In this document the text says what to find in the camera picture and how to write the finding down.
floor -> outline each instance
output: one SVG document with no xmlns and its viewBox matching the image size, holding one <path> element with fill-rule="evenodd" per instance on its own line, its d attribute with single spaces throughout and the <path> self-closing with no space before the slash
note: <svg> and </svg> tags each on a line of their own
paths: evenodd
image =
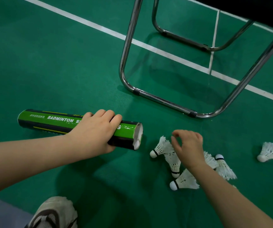
<svg viewBox="0 0 273 228">
<path fill-rule="evenodd" d="M 144 125 L 138 151 L 117 148 L 41 173 L 1 191 L 0 200 L 33 214 L 48 197 L 66 196 L 79 227 L 221 227 L 202 189 L 173 192 L 167 163 L 149 156 L 160 136 L 187 129 L 203 135 L 207 152 L 225 157 L 238 177 L 230 183 L 273 218 L 273 160 L 256 160 L 262 143 L 273 142 L 273 56 L 221 115 L 189 118 L 131 94 L 119 80 L 133 3 L 0 0 L 0 141 L 47 136 L 19 127 L 17 116 L 28 108 L 70 114 L 112 109 Z M 198 112 L 218 108 L 273 39 L 273 29 L 256 24 L 212 56 L 159 35 L 152 5 L 143 1 L 128 81 Z M 216 46 L 245 24 L 191 0 L 161 0 L 157 21 Z"/>
</svg>

sneaker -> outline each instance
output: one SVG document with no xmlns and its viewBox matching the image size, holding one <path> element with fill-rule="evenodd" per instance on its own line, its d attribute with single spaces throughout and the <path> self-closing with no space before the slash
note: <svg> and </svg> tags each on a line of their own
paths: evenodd
<svg viewBox="0 0 273 228">
<path fill-rule="evenodd" d="M 78 213 L 66 197 L 51 197 L 36 211 L 25 228 L 77 228 Z"/>
</svg>

forearm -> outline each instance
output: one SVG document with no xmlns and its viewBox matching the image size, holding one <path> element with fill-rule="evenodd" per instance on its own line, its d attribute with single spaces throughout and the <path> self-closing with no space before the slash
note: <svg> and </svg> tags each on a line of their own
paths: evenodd
<svg viewBox="0 0 273 228">
<path fill-rule="evenodd" d="M 273 220 L 208 165 L 191 170 L 224 227 L 273 227 Z"/>
<path fill-rule="evenodd" d="M 78 161 L 65 136 L 0 143 L 0 190 L 43 171 Z"/>
</svg>

white court line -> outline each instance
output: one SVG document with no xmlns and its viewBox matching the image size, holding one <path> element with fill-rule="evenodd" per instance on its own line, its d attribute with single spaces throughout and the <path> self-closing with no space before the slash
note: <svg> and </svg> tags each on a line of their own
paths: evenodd
<svg viewBox="0 0 273 228">
<path fill-rule="evenodd" d="M 220 10 L 217 11 L 217 16 L 216 16 L 216 23 L 215 23 L 215 31 L 214 31 L 214 36 L 213 36 L 213 43 L 212 47 L 215 47 L 215 42 L 216 42 L 216 36 L 217 36 L 217 28 L 218 28 L 218 21 L 219 21 L 219 14 Z M 214 52 L 211 52 L 211 58 L 210 58 L 210 65 L 208 66 L 208 73 L 211 73 L 212 66 L 213 66 L 213 59 L 214 59 Z"/>
<path fill-rule="evenodd" d="M 201 2 L 198 2 L 198 1 L 195 1 L 195 0 L 188 0 L 188 1 L 191 1 L 191 2 L 193 2 L 193 3 L 199 4 L 199 5 L 202 5 L 202 6 L 205 6 L 205 7 L 209 8 L 209 9 L 218 11 L 217 8 L 211 7 L 211 6 L 206 5 L 206 4 L 203 4 L 203 3 L 201 3 Z M 228 15 L 228 16 L 231 16 L 231 17 L 233 17 L 233 18 L 239 19 L 239 20 L 241 20 L 241 21 L 243 21 L 243 22 L 247 22 L 247 21 L 248 21 L 248 20 L 245 19 L 245 18 L 239 17 L 239 16 L 234 15 L 234 14 L 230 14 L 230 13 L 225 12 L 225 11 L 222 11 L 222 10 L 221 10 L 220 12 L 223 13 L 223 14 L 226 14 L 226 15 Z M 267 31 L 269 31 L 269 32 L 271 32 L 271 33 L 273 33 L 273 30 L 270 29 L 270 28 L 268 28 L 267 26 L 263 26 L 263 25 L 258 24 L 258 23 L 254 23 L 253 25 L 254 25 L 254 26 L 257 26 L 257 27 L 259 27 L 259 28 L 265 29 L 265 30 L 267 30 Z"/>
<path fill-rule="evenodd" d="M 89 26 L 89 27 L 92 27 L 92 28 L 97 29 L 97 30 L 99 30 L 99 31 L 105 32 L 105 33 L 107 33 L 107 34 L 110 34 L 110 35 L 112 35 L 112 36 L 114 36 L 114 37 L 117 37 L 117 38 L 119 38 L 119 39 L 125 40 L 125 38 L 126 38 L 126 36 L 123 35 L 123 34 L 120 34 L 120 33 L 118 33 L 118 32 L 115 32 L 115 31 L 111 30 L 111 29 L 108 29 L 108 28 L 106 28 L 106 27 L 103 27 L 103 26 L 101 26 L 101 25 L 98 25 L 98 24 L 96 24 L 96 23 L 93 23 L 93 22 L 91 22 L 91 21 L 88 21 L 88 20 L 86 20 L 86 19 L 83 19 L 83 18 L 78 17 L 78 16 L 76 16 L 76 15 L 73 15 L 73 14 L 71 14 L 71 13 L 68 13 L 68 12 L 63 11 L 63 10 L 61 10 L 61 9 L 58 9 L 58 8 L 56 8 L 56 7 L 53 7 L 53 6 L 49 5 L 49 4 L 46 4 L 46 3 L 44 3 L 44 2 L 41 2 L 41 1 L 39 1 L 39 0 L 25 0 L 25 1 L 28 1 L 28 2 L 30 2 L 30 3 L 33 3 L 33 4 L 37 5 L 37 6 L 43 7 L 43 8 L 45 8 L 45 9 L 47 9 L 47 10 L 50 10 L 50 11 L 52 11 L 52 12 L 54 12 L 54 13 L 57 13 L 57 14 L 59 14 L 59 15 L 62 15 L 62 16 L 64 16 L 64 17 L 66 17 L 66 18 L 69 18 L 69 19 L 72 19 L 72 20 L 77 21 L 77 22 L 79 22 L 79 23 L 82 23 L 82 24 L 84 24 L 84 25 L 86 25 L 86 26 Z M 208 68 L 206 68 L 206 67 L 200 66 L 200 65 L 195 64 L 195 63 L 193 63 L 193 62 L 191 62 L 191 61 L 188 61 L 188 60 L 185 60 L 185 59 L 180 58 L 180 57 L 178 57 L 178 56 L 175 56 L 175 55 L 173 55 L 173 54 L 171 54 L 171 53 L 167 53 L 167 52 L 165 52 L 165 51 L 163 51 L 163 50 L 161 50 L 161 49 L 155 48 L 155 47 L 153 47 L 153 46 L 151 46 L 151 45 L 147 45 L 147 44 L 145 44 L 145 43 L 143 43 L 143 42 L 140 42 L 140 41 L 137 41 L 137 40 L 135 40 L 135 39 L 132 40 L 132 43 L 133 43 L 134 45 L 140 46 L 140 47 L 142 47 L 142 48 L 144 48 L 144 49 L 147 49 L 147 50 L 149 50 L 149 51 L 152 51 L 152 52 L 154 52 L 154 53 L 157 53 L 157 54 L 159 54 L 159 55 L 161 55 L 161 56 L 163 56 L 163 57 L 167 57 L 167 58 L 169 58 L 169 59 L 171 59 L 171 60 L 173 60 L 173 61 L 179 62 L 179 63 L 181 63 L 181 64 L 183 64 L 183 65 L 188 66 L 188 67 L 191 67 L 191 68 L 194 68 L 194 69 L 196 69 L 196 70 L 199 70 L 199 71 L 201 71 L 201 72 L 203 72 L 203 73 L 209 74 Z M 221 74 L 221 73 L 216 72 L 216 71 L 213 71 L 213 70 L 211 71 L 211 75 L 214 76 L 214 77 L 217 77 L 217 78 L 219 78 L 219 79 L 222 79 L 222 80 L 224 80 L 224 81 L 226 81 L 226 82 L 232 83 L 232 84 L 234 84 L 234 85 L 237 85 L 237 84 L 239 83 L 238 80 L 236 80 L 236 79 L 234 79 L 234 78 L 231 78 L 231 77 L 228 77 L 228 76 L 226 76 L 226 75 L 224 75 L 224 74 Z M 249 90 L 249 91 L 252 91 L 252 92 L 254 92 L 254 93 L 256 93 L 256 94 L 259 94 L 259 95 L 261 95 L 261 96 L 264 96 L 264 97 L 266 97 L 266 98 L 269 98 L 269 99 L 272 99 L 272 100 L 273 100 L 273 94 L 271 94 L 271 93 L 268 93 L 268 92 L 266 92 L 266 91 L 263 91 L 263 90 L 261 90 L 261 89 L 258 89 L 258 88 L 256 88 L 256 87 L 253 87 L 253 86 L 250 86 L 250 85 L 247 85 L 247 87 L 245 87 L 245 88 L 246 88 L 247 90 Z"/>
</svg>

white shuttlecock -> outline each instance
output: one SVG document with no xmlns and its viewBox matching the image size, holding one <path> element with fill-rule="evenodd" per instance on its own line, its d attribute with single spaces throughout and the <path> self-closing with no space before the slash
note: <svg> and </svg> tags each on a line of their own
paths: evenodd
<svg viewBox="0 0 273 228">
<path fill-rule="evenodd" d="M 171 153 L 165 153 L 164 156 L 165 156 L 165 160 L 168 162 L 168 164 L 170 166 L 170 170 L 172 171 L 172 176 L 174 178 L 179 177 L 180 176 L 181 161 L 178 158 L 175 151 L 173 151 Z"/>
<path fill-rule="evenodd" d="M 164 153 L 171 153 L 174 149 L 171 145 L 171 143 L 166 140 L 164 136 L 160 138 L 159 143 L 154 148 L 154 150 L 150 151 L 150 157 L 156 158 L 158 155 L 164 154 Z"/>
<path fill-rule="evenodd" d="M 195 177 L 187 169 L 185 169 L 176 180 L 172 181 L 169 187 L 172 190 L 179 188 L 199 189 Z"/>
<path fill-rule="evenodd" d="M 206 151 L 204 151 L 204 158 L 206 164 L 209 165 L 211 168 L 216 169 L 219 166 L 215 158 L 212 157 L 211 154 L 207 153 Z"/>
<path fill-rule="evenodd" d="M 215 156 L 218 166 L 216 172 L 223 177 L 225 180 L 236 179 L 236 175 L 233 170 L 226 164 L 224 157 L 221 154 Z"/>
<path fill-rule="evenodd" d="M 273 143 L 264 142 L 261 153 L 257 156 L 257 160 L 260 162 L 266 162 L 270 159 L 273 159 Z"/>
</svg>

